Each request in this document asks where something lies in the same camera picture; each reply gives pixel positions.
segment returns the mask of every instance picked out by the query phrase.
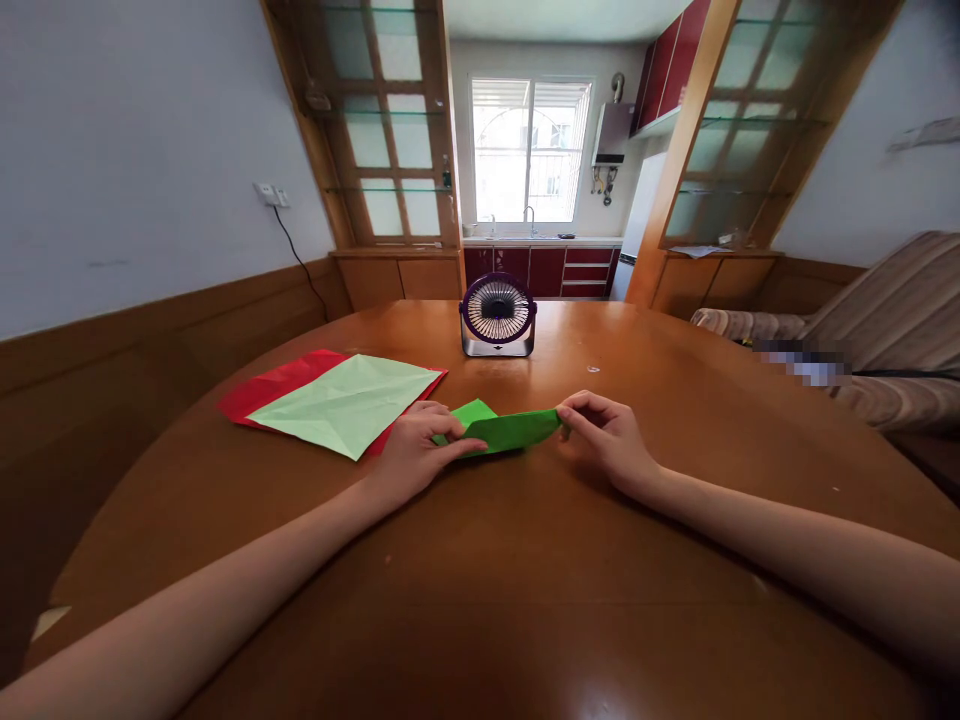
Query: round table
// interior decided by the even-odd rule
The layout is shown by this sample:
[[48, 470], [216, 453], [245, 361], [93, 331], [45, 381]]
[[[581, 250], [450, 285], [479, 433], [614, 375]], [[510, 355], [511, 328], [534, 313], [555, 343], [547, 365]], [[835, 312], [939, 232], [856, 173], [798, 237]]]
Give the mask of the round table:
[[[221, 383], [126, 475], [52, 597], [35, 664], [341, 491], [364, 463], [232, 425], [217, 400], [319, 348], [444, 367], [431, 396], [499, 414], [588, 388], [663, 464], [960, 558], [956, 509], [824, 393], [709, 332], [620, 303], [539, 304], [525, 359], [464, 357], [457, 303], [318, 328]], [[577, 443], [462, 461], [336, 556], [185, 717], [919, 717], [892, 654], [613, 491]]]

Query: forearm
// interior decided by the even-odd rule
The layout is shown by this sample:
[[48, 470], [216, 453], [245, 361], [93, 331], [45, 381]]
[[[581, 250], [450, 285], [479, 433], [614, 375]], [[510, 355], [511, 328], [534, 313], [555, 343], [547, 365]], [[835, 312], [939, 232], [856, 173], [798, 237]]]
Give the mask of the forearm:
[[960, 677], [960, 562], [903, 538], [665, 471], [637, 498]]
[[352, 538], [392, 511], [363, 481], [197, 571], [0, 693], [4, 718], [164, 718]]

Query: hand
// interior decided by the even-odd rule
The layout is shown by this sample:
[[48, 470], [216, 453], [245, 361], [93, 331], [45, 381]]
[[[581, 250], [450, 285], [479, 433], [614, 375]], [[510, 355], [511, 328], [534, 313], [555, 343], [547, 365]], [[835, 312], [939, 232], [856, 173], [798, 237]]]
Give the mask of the hand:
[[[426, 489], [445, 466], [463, 455], [487, 449], [483, 440], [460, 440], [463, 425], [446, 405], [421, 400], [410, 406], [393, 426], [380, 462], [361, 480], [365, 489], [393, 512]], [[445, 435], [449, 445], [434, 444], [434, 435]]]
[[662, 477], [663, 468], [647, 452], [629, 406], [581, 390], [560, 403], [557, 414], [563, 421], [561, 441], [571, 430], [580, 434], [620, 492], [641, 500], [645, 487]]

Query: ceiling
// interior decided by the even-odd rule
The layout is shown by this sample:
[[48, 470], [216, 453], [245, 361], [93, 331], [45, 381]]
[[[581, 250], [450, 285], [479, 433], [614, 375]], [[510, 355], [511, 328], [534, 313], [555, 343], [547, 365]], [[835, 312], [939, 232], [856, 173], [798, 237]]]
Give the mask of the ceiling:
[[444, 0], [454, 40], [653, 40], [690, 0]]

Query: red paper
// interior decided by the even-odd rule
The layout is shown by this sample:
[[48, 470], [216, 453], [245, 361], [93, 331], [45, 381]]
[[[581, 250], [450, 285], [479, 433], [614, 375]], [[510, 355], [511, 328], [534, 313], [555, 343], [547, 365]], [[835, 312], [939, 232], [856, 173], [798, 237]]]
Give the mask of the red paper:
[[[278, 400], [284, 395], [293, 392], [297, 388], [313, 382], [349, 357], [349, 355], [341, 355], [340, 353], [330, 352], [329, 350], [314, 350], [301, 358], [297, 358], [293, 362], [281, 365], [270, 372], [258, 375], [255, 378], [247, 380], [245, 383], [241, 383], [227, 393], [223, 399], [217, 403], [217, 407], [220, 409], [220, 412], [238, 425], [249, 425], [250, 427], [260, 428], [261, 430], [280, 432], [279, 430], [274, 430], [273, 428], [268, 428], [265, 425], [254, 422], [247, 416], [265, 405], [269, 405], [274, 400]], [[447, 371], [442, 368], [427, 368], [427, 370], [435, 370], [439, 372], [440, 375], [427, 386], [427, 389], [420, 394], [417, 400], [425, 400], [428, 398], [434, 388], [443, 380], [443, 376], [447, 374]], [[391, 423], [390, 427], [380, 433], [380, 436], [370, 444], [370, 447], [367, 448], [364, 455], [379, 455], [382, 453], [383, 446], [386, 445], [387, 438], [390, 437], [392, 430], [393, 424]]]

